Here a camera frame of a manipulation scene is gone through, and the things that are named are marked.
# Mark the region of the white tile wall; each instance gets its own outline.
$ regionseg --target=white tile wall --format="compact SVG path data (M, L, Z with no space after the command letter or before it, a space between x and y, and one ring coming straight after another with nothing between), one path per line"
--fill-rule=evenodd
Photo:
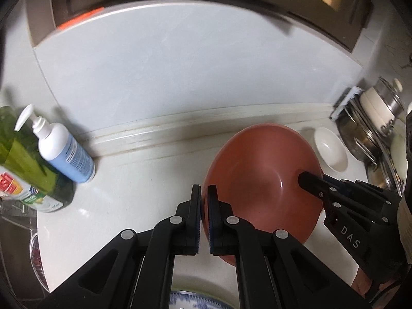
M33 103L52 122L65 122L34 55L25 11L20 0L7 19L0 106L22 109Z
M357 60L363 67L368 66L374 58L375 47L386 29L385 25L390 22L393 7L389 0L372 0L373 11L370 18L362 29L358 42L352 52L353 59Z
M402 67L409 63L410 54L412 54L412 34L392 8L392 16L384 27L384 34L361 75L369 85L373 85L379 76L383 76L388 81L398 78L403 85L400 98L405 108L412 101L412 67L405 69Z
M107 13L35 51L82 132L210 108L334 102L362 68L283 20L176 0Z

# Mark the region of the blue label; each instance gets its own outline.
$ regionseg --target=blue label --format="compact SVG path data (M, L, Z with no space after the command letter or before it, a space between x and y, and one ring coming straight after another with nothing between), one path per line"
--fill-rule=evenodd
M49 161L56 169L75 182L86 182L93 173L93 160L69 134L63 151Z

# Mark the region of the pump dispenser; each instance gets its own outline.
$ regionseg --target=pump dispenser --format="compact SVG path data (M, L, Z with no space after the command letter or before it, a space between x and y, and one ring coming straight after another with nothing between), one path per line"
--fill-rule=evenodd
M45 160L75 182L88 182L93 178L93 160L69 130L63 124L50 124L44 117L36 116L33 105L28 105L21 112L15 131L19 131L29 118L33 121L33 132L39 138L40 155Z

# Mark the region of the red plastic bowl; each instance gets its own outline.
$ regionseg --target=red plastic bowl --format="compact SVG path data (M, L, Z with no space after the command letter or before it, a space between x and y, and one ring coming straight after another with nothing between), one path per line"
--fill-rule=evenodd
M301 243L312 233L322 201L299 187L298 175L322 177L309 143L279 124L258 124L233 136L216 155L202 189L203 228L209 235L207 187L215 184L219 200L256 229L285 229ZM235 265L233 256L222 259Z

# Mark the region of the person's hand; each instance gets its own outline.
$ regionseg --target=person's hand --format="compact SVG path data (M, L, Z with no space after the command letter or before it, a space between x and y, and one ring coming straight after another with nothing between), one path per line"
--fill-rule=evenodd
M383 291L386 287L389 287L394 282L395 280L391 279L385 284L380 285L379 290ZM352 283L352 288L362 297L365 297L365 294L370 289L371 285L372 285L372 280L369 279L366 276L366 274L359 268L358 273L356 274L356 277ZM383 309L389 303L389 301L392 299L392 297L395 295L398 289L399 289L399 286L395 287L394 289L391 289L390 291L388 291L387 294L383 295L383 297L379 299L378 302L376 303L376 306L374 306L374 309Z

